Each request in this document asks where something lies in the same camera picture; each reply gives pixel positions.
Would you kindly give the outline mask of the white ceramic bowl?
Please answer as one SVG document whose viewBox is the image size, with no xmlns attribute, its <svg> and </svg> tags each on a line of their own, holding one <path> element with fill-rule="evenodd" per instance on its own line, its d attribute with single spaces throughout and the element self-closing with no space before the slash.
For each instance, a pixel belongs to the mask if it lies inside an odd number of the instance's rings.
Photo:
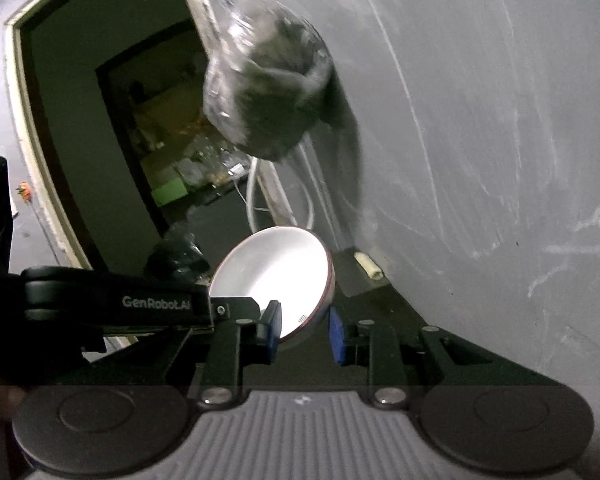
<svg viewBox="0 0 600 480">
<path fill-rule="evenodd" d="M 273 226 L 242 240 L 220 263 L 212 298 L 250 298 L 261 308 L 282 307 L 280 342 L 298 346 L 324 318 L 335 296 L 332 254 L 311 231 Z"/>
</svg>

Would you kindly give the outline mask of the small cream cylinder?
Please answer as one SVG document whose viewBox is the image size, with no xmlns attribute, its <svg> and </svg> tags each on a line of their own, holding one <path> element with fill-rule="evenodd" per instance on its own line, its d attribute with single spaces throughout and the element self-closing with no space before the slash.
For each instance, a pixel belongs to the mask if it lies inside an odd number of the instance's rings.
<svg viewBox="0 0 600 480">
<path fill-rule="evenodd" d="M 384 271 L 365 252 L 355 252 L 353 257 L 370 280 L 379 281 L 385 277 Z"/>
</svg>

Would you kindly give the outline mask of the green box on shelf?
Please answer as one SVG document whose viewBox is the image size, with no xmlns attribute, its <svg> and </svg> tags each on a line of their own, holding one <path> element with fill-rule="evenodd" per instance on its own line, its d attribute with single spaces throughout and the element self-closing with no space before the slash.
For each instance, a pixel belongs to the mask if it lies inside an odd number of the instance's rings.
<svg viewBox="0 0 600 480">
<path fill-rule="evenodd" d="M 188 189 L 180 178 L 172 179 L 151 192 L 151 196 L 158 207 L 179 200 L 187 194 Z"/>
</svg>

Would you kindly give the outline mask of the hanging plastic bag dark contents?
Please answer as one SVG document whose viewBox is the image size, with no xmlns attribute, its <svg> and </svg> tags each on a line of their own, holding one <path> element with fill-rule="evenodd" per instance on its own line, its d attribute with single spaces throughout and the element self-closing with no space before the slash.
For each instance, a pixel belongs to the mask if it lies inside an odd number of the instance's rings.
<svg viewBox="0 0 600 480">
<path fill-rule="evenodd" d="M 278 162 L 320 118 L 334 62 L 317 30 L 276 0 L 237 0 L 204 80 L 204 114 L 239 151 Z"/>
</svg>

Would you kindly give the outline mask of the orange wall hook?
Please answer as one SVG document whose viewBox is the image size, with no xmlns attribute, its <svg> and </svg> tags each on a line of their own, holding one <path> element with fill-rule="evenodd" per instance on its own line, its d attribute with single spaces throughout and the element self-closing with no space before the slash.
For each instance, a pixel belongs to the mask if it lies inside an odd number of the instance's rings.
<svg viewBox="0 0 600 480">
<path fill-rule="evenodd" d="M 25 203 L 32 203 L 33 190 L 27 181 L 21 181 L 16 187 L 16 192 Z"/>
</svg>

